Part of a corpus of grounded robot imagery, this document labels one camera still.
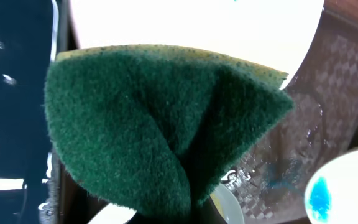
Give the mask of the green yellow sponge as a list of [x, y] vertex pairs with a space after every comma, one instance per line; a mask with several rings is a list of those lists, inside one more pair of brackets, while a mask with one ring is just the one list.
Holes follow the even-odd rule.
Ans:
[[147, 222], [191, 223], [221, 177], [293, 108], [285, 77], [175, 45], [62, 52], [45, 82], [48, 131], [89, 193]]

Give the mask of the white plate top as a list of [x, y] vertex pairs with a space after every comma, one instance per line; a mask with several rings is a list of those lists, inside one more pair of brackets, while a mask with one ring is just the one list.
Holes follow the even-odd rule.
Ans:
[[313, 41], [324, 0], [71, 0], [69, 6], [81, 48], [180, 45], [293, 78]]

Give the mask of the white plate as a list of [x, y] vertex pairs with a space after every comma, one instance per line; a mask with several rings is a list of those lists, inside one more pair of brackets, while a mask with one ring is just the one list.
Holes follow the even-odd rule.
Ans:
[[69, 6], [81, 48], [180, 45], [293, 78], [313, 41], [324, 0], [71, 0]]
[[312, 224], [358, 224], [358, 149], [319, 168], [304, 197]]

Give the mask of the pale blue plate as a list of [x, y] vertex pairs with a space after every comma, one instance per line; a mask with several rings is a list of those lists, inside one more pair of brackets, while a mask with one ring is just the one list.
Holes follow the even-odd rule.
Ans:
[[[219, 184], [210, 195], [220, 216], [227, 224], [244, 224], [239, 202], [223, 184]], [[112, 203], [102, 208], [88, 224], [125, 224], [135, 215], [135, 210]]]

